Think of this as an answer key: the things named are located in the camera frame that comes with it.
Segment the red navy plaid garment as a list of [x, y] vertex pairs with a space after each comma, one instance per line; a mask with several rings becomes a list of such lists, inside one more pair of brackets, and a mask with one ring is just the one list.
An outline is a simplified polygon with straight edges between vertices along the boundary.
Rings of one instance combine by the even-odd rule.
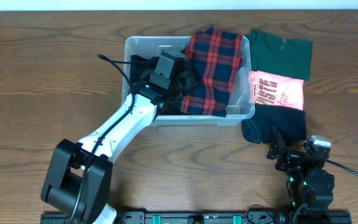
[[236, 74], [244, 62], [243, 36], [213, 27], [190, 37], [185, 55], [197, 76], [197, 87], [181, 102], [189, 115], [225, 117]]

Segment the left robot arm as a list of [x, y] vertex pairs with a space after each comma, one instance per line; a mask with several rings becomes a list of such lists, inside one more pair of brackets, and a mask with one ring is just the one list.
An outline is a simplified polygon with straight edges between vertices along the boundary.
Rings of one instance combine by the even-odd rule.
[[108, 204], [115, 161], [133, 138], [173, 101], [197, 86], [191, 62], [159, 57], [137, 82], [127, 81], [124, 104], [99, 128], [77, 142], [55, 147], [41, 191], [43, 202], [63, 213], [57, 223], [114, 223]]

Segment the black garment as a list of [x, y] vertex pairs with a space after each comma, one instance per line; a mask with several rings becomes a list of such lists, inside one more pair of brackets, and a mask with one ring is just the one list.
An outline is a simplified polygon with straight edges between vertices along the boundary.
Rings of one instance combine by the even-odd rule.
[[[131, 55], [130, 81], [132, 83], [138, 82], [142, 79], [142, 74], [146, 70], [155, 69], [159, 57], [152, 57], [150, 59], [143, 58], [139, 55]], [[168, 106], [160, 113], [160, 115], [186, 115], [181, 111], [181, 103], [185, 98], [183, 96], [175, 98], [169, 102]]]

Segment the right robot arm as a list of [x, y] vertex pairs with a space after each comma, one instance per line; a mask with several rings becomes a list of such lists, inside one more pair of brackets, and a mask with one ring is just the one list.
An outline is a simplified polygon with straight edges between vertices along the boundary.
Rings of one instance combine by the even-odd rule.
[[276, 160], [275, 169], [288, 176], [287, 187], [292, 207], [306, 205], [310, 209], [326, 210], [332, 203], [334, 176], [323, 167], [329, 158], [331, 143], [322, 136], [312, 135], [303, 143], [303, 150], [289, 149], [273, 127], [273, 141], [267, 159]]

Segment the green t-shirt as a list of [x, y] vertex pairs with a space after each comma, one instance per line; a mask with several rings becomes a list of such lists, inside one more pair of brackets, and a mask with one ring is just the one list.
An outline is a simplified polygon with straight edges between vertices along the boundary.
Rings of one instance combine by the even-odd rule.
[[250, 44], [253, 71], [262, 71], [308, 81], [310, 79], [313, 42], [285, 39], [262, 30], [246, 35]]

